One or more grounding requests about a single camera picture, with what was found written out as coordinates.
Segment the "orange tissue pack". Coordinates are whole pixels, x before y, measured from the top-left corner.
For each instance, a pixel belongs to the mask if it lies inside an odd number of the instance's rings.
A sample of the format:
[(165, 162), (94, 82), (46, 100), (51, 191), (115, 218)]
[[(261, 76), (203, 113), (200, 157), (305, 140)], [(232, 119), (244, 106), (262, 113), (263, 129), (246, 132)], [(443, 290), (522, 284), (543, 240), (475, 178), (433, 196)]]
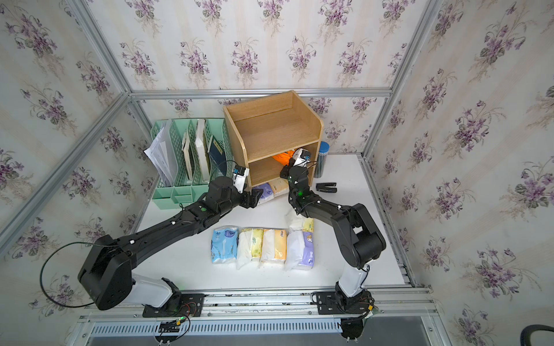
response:
[(282, 164), (283, 166), (287, 166), (291, 159), (294, 158), (294, 150), (291, 151), (285, 151), (281, 154), (273, 155), (272, 158), (275, 159), (277, 162)]

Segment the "yellow-green tissue pack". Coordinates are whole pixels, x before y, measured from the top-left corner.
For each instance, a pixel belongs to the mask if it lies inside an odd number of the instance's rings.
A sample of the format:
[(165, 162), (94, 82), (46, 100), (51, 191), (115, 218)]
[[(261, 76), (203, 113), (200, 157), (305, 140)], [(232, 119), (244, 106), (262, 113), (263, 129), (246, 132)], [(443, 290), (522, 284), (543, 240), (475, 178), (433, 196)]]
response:
[(237, 269), (251, 262), (260, 262), (264, 229), (244, 228), (240, 231), (237, 246)]

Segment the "blue tissue pack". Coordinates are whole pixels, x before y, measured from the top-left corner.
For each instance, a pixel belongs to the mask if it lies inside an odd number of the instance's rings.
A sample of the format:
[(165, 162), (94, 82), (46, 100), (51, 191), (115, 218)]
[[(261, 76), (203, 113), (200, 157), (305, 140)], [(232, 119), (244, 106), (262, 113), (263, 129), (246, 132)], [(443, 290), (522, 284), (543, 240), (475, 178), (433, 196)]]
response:
[(213, 264), (225, 264), (237, 259), (239, 228), (225, 226), (213, 230), (211, 259)]

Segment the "orange-yellow tissue pack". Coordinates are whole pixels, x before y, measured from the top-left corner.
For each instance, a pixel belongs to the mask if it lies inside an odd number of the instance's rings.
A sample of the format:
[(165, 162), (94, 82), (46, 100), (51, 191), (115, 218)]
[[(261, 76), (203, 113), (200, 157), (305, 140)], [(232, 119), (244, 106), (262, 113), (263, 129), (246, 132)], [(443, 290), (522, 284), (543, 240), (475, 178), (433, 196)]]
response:
[(265, 229), (263, 232), (261, 262), (281, 263), (287, 259), (287, 231)]

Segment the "white purple tissue pack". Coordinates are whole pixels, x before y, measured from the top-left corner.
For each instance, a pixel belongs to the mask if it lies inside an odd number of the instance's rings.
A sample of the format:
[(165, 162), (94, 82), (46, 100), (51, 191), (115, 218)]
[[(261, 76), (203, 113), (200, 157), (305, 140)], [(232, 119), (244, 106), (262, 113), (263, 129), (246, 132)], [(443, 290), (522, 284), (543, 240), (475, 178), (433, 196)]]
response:
[(315, 265), (312, 232), (293, 231), (287, 237), (285, 270), (311, 270)]

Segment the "pale yellow tissue pack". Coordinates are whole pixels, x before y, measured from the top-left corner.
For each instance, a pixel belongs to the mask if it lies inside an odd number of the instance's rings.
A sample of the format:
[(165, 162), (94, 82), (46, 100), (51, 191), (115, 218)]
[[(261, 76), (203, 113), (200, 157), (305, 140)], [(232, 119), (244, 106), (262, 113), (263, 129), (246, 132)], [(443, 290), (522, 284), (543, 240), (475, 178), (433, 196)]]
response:
[(287, 195), (289, 193), (289, 184), (283, 178), (276, 178), (268, 183), (275, 197)]

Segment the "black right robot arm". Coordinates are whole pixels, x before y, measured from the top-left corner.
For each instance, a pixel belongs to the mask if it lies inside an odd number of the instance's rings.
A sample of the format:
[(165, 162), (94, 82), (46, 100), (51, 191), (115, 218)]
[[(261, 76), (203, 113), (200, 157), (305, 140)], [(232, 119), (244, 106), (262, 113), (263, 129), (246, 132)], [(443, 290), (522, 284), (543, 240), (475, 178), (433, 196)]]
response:
[(333, 228), (340, 253), (348, 266), (336, 284), (340, 297), (353, 298), (363, 291), (369, 263), (387, 248), (384, 236), (365, 205), (339, 205), (311, 191), (308, 168), (288, 164), (280, 173), (288, 182), (288, 202), (294, 212)]

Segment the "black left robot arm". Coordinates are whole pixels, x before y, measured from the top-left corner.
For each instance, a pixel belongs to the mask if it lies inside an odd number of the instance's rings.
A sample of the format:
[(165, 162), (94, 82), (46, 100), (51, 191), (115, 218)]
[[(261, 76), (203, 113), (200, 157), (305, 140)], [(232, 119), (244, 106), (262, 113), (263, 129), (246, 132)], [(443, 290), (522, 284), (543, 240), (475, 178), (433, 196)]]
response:
[(95, 306), (105, 311), (126, 298), (137, 287), (132, 270), (157, 252), (199, 234), (215, 225), (233, 208), (255, 208), (263, 192), (239, 192), (229, 177), (218, 177), (195, 203), (181, 208), (173, 217), (136, 234), (113, 239), (99, 238), (89, 251), (78, 280)]

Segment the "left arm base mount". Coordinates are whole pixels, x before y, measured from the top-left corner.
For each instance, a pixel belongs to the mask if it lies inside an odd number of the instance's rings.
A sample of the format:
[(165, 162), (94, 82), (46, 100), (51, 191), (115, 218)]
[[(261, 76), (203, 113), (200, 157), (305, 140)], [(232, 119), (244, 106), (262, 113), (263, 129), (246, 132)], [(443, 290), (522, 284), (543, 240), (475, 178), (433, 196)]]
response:
[(145, 305), (142, 312), (144, 318), (159, 318), (159, 317), (200, 317), (203, 303), (205, 300), (204, 294), (191, 294), (180, 291), (179, 288), (169, 279), (162, 278), (162, 281), (169, 285), (172, 295), (159, 308)]

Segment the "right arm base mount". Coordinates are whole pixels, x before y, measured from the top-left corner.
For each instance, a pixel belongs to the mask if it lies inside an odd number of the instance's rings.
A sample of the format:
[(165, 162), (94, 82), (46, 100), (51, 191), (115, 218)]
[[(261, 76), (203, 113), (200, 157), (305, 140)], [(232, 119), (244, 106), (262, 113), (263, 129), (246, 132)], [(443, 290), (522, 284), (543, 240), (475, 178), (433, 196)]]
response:
[(311, 295), (311, 300), (320, 315), (358, 316), (369, 314), (375, 307), (375, 299), (367, 290), (354, 297), (346, 297), (341, 292), (319, 291)]

